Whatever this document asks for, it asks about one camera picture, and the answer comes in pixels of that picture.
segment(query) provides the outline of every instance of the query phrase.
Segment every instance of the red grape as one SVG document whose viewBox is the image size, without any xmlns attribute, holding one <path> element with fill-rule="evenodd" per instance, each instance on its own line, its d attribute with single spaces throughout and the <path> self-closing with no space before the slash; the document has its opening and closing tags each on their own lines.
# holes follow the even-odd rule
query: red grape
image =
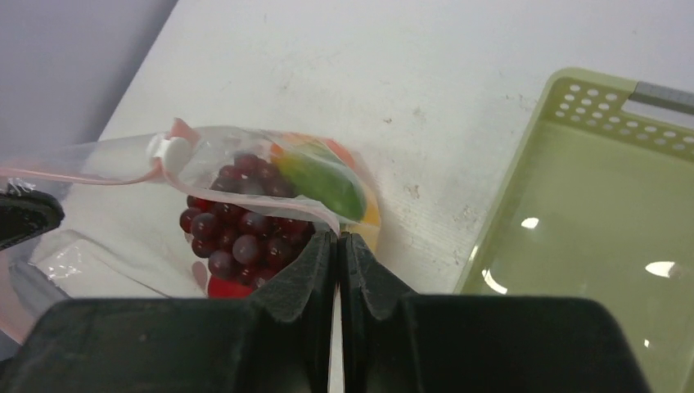
<svg viewBox="0 0 694 393">
<path fill-rule="evenodd" d="M 263 195 L 264 190 L 258 182 L 252 178 L 245 178 L 239 184 L 238 193 L 244 195 Z"/>
<path fill-rule="evenodd" d="M 233 178 L 217 178 L 212 182 L 210 190 L 222 191 L 222 192 L 238 192 L 239 183 Z"/>
<path fill-rule="evenodd" d="M 288 244 L 279 237 L 273 237 L 267 244 L 265 261 L 268 262 L 270 268 L 279 270 L 291 262 L 292 254 L 292 249 Z"/>
<path fill-rule="evenodd" d="M 293 198 L 295 197 L 294 191 L 291 189 L 291 185 L 282 178 L 275 178 L 269 180 L 263 184 L 263 190 L 265 194 L 270 197 L 277 198 Z"/>
<path fill-rule="evenodd" d="M 280 176 L 280 170 L 277 166 L 266 160 L 258 160 L 257 176 L 261 180 L 270 180 Z"/>
<path fill-rule="evenodd" d="M 268 216 L 249 211 L 239 219 L 238 228 L 242 233 L 263 237 L 270 234 L 273 225 Z"/>
<path fill-rule="evenodd" d="M 261 161 L 257 156 L 250 153 L 241 153 L 234 157 L 234 166 L 242 170 L 246 176 L 251 176 L 258 168 L 258 163 Z"/>
<path fill-rule="evenodd" d="M 234 274 L 234 258 L 226 251 L 217 250 L 207 260 L 207 269 L 216 278 L 228 280 Z"/>
<path fill-rule="evenodd" d="M 189 195 L 188 198 L 186 198 L 186 204 L 188 205 L 188 207 L 197 207 L 202 211 L 207 211 L 212 207 L 212 205 L 214 205 L 214 202 L 206 201 L 204 199 L 196 198 L 192 195 Z"/>
<path fill-rule="evenodd" d="M 178 224 L 181 225 L 181 229 L 185 233 L 190 233 L 191 232 L 191 223 L 192 220 L 202 214 L 202 210 L 197 207 L 189 207 L 183 211 L 181 214 L 181 218 L 178 219 Z"/>
<path fill-rule="evenodd" d="M 237 168 L 234 165 L 225 165 L 219 170 L 220 177 L 232 178 L 234 180 L 241 180 L 249 175 L 250 173 L 246 173 L 243 169 Z"/>
<path fill-rule="evenodd" d="M 219 235 L 219 249 L 231 251 L 234 247 L 234 242 L 238 239 L 238 231 L 234 227 L 226 227 Z"/>
<path fill-rule="evenodd" d="M 283 233 L 303 233 L 309 227 L 309 222 L 300 219 L 278 218 L 277 226 Z"/>
<path fill-rule="evenodd" d="M 227 224 L 236 224 L 244 212 L 246 212 L 246 209 L 231 203 L 217 202 L 212 208 L 212 213 Z"/>
<path fill-rule="evenodd" d="M 222 229 L 217 216 L 211 213 L 202 213 L 197 215 L 191 222 L 191 235 L 199 240 L 211 240 Z"/>
<path fill-rule="evenodd" d="M 253 288 L 239 282 L 220 280 L 215 276 L 210 277 L 207 284 L 207 296 L 213 299 L 244 298 L 253 292 Z"/>
<path fill-rule="evenodd" d="M 239 237 L 232 247 L 234 259 L 240 264 L 256 264 L 262 258 L 258 240 L 251 235 Z"/>
<path fill-rule="evenodd" d="M 277 271 L 272 269 L 260 270 L 253 278 L 251 286 L 255 289 L 260 288 L 265 285 L 266 282 L 272 280 L 273 277 L 275 277 L 275 274 L 277 274 Z"/>
<path fill-rule="evenodd" d="M 305 236 L 303 233 L 280 233 L 280 238 L 290 246 L 303 246 Z"/>
<path fill-rule="evenodd" d="M 217 242 L 205 242 L 199 239 L 193 239 L 191 243 L 193 254 L 201 258 L 209 258 L 212 253 L 217 250 Z"/>
<path fill-rule="evenodd" d="M 238 281 L 243 285 L 250 285 L 255 278 L 258 269 L 254 266 L 246 266 L 238 275 Z"/>
</svg>

